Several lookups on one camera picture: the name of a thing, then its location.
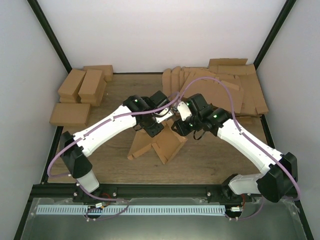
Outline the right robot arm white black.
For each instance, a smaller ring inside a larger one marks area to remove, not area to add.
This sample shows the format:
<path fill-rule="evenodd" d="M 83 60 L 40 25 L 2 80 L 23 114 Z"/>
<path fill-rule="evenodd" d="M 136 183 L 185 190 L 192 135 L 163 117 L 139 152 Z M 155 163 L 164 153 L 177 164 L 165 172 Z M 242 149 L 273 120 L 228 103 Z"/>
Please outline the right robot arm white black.
<path fill-rule="evenodd" d="M 214 108 L 199 93 L 179 101 L 175 108 L 180 118 L 171 128 L 174 132 L 184 137 L 200 130 L 210 132 L 236 148 L 259 170 L 258 174 L 233 174 L 225 180 L 222 188 L 225 200 L 232 202 L 241 194 L 256 194 L 277 203 L 294 187 L 298 180 L 298 161 L 291 152 L 283 154 L 266 145 L 229 112 Z"/>

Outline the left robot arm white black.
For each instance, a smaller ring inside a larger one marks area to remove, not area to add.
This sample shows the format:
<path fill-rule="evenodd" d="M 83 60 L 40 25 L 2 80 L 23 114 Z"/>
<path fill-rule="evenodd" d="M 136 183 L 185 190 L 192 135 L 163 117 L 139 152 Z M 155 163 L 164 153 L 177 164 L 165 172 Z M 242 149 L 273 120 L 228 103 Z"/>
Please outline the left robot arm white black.
<path fill-rule="evenodd" d="M 97 202 L 102 196 L 89 156 L 114 136 L 135 126 L 155 137 L 164 129 L 162 121 L 170 116 L 167 112 L 170 105 L 168 97 L 160 90 L 150 97 L 132 95 L 94 125 L 74 134 L 66 131 L 61 135 L 60 150 L 70 148 L 60 157 L 71 176 L 85 190 L 84 195 L 89 201 Z"/>

